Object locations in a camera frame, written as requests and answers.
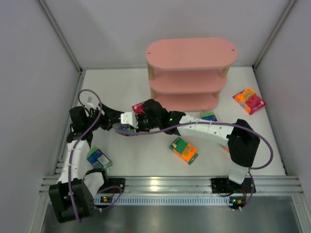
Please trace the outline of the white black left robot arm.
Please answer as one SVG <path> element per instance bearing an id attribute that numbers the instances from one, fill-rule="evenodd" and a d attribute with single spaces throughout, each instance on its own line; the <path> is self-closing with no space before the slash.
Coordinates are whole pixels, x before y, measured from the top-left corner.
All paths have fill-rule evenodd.
<path id="1" fill-rule="evenodd" d="M 91 151 L 93 131 L 101 128 L 109 131 L 120 121 L 122 112 L 103 104 L 77 106 L 69 111 L 70 132 L 67 136 L 67 156 L 56 184 L 49 187 L 49 197 L 58 222 L 81 222 L 92 216 L 94 198 L 98 193 L 118 191 L 124 188 L 111 181 L 103 167 L 93 167 L 87 160 Z"/>

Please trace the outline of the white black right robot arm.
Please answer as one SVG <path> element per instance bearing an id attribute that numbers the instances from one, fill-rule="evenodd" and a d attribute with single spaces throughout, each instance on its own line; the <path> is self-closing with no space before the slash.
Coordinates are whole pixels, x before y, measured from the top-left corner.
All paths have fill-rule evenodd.
<path id="1" fill-rule="evenodd" d="M 136 114 L 138 132 L 169 128 L 166 134 L 195 136 L 228 148 L 232 164 L 226 184 L 231 192 L 242 187 L 260 143 L 260 138 L 245 120 L 238 119 L 232 125 L 219 125 L 218 122 L 194 118 L 184 112 L 167 111 L 153 99 L 145 101 L 141 108 L 142 113 Z"/>

